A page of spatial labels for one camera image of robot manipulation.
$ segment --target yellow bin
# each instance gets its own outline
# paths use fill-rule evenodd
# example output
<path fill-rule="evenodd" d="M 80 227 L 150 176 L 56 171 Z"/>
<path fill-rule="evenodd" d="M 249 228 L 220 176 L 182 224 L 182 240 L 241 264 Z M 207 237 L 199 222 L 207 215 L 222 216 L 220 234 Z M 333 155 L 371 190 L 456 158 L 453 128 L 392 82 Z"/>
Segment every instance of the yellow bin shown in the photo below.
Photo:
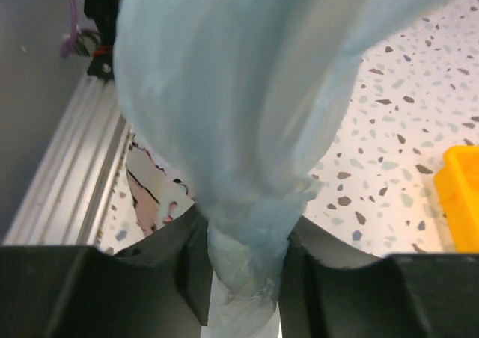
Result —
<path fill-rule="evenodd" d="M 444 154 L 435 182 L 458 252 L 479 252 L 479 146 L 455 146 Z"/>

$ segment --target metal frame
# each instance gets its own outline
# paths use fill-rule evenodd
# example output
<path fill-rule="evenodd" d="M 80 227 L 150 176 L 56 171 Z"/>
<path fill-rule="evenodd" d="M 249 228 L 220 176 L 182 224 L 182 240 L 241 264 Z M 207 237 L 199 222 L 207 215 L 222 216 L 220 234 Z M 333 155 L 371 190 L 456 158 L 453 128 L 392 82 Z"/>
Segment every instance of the metal frame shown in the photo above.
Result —
<path fill-rule="evenodd" d="M 94 244 L 128 134 L 115 83 L 85 74 L 4 244 Z"/>

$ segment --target yellow box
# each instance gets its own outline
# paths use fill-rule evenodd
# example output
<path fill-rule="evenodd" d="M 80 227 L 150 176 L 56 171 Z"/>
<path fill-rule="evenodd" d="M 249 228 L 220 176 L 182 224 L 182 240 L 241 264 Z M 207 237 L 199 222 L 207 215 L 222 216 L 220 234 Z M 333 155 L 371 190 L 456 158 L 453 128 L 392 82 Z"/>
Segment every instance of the yellow box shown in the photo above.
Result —
<path fill-rule="evenodd" d="M 435 177 L 458 252 L 479 252 L 479 146 L 455 146 Z"/>

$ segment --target light blue cloth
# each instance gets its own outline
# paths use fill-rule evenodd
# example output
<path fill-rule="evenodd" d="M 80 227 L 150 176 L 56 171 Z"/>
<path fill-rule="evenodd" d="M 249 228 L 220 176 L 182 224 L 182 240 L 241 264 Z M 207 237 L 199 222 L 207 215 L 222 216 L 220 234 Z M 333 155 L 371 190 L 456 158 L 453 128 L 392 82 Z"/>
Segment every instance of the light blue cloth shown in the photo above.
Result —
<path fill-rule="evenodd" d="M 361 54 L 445 0 L 123 0 L 118 100 L 210 221 L 218 338 L 275 309 L 287 237 L 315 197 Z"/>

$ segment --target metal bolt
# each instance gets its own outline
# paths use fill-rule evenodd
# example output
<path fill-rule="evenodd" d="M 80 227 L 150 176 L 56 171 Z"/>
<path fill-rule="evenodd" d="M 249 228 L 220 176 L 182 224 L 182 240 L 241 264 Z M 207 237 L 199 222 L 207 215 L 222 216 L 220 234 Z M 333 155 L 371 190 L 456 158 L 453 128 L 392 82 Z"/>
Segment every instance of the metal bolt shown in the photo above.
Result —
<path fill-rule="evenodd" d="M 108 64 L 103 64 L 102 70 L 104 73 L 109 73 L 110 71 L 112 71 L 111 67 Z"/>

